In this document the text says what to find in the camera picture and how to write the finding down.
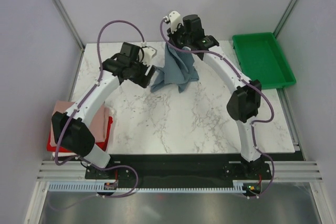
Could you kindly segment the blue grey t shirt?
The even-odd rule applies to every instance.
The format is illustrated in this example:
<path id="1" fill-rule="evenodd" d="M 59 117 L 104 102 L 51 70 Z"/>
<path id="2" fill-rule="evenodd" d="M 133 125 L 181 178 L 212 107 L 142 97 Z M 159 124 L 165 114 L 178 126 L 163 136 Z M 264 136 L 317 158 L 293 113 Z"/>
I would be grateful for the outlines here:
<path id="1" fill-rule="evenodd" d="M 182 93 L 190 82 L 197 82 L 199 75 L 194 67 L 194 58 L 189 52 L 176 51 L 165 45 L 164 66 L 156 67 L 158 76 L 151 85 L 151 92 L 157 92 L 167 85 L 174 84 Z"/>

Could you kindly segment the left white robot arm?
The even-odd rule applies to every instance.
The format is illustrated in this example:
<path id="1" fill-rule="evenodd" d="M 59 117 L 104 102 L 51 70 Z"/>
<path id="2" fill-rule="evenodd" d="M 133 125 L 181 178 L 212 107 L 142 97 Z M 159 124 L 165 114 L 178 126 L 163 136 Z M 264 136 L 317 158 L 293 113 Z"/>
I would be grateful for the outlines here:
<path id="1" fill-rule="evenodd" d="M 97 169 L 103 178 L 111 178 L 115 165 L 110 155 L 97 144 L 89 127 L 107 97 L 125 80 L 146 88 L 155 73 L 151 64 L 156 49 L 124 42 L 120 52 L 101 63 L 100 73 L 94 84 L 65 112 L 56 111 L 52 129 L 57 149 L 61 147 L 76 154 L 80 159 Z"/>

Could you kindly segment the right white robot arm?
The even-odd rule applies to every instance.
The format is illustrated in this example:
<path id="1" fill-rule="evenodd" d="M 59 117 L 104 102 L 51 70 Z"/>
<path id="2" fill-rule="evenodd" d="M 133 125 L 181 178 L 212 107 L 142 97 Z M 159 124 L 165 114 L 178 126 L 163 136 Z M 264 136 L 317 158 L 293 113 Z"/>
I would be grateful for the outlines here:
<path id="1" fill-rule="evenodd" d="M 182 17 L 177 11 L 166 15 L 162 22 L 169 25 L 167 42 L 179 52 L 197 55 L 225 82 L 230 99 L 226 105 L 229 116 L 236 122 L 241 144 L 241 161 L 230 171 L 251 179 L 260 175 L 265 161 L 256 143 L 255 124 L 261 102 L 261 83 L 244 75 L 223 53 L 213 51 L 218 40 L 206 35 L 198 15 Z"/>

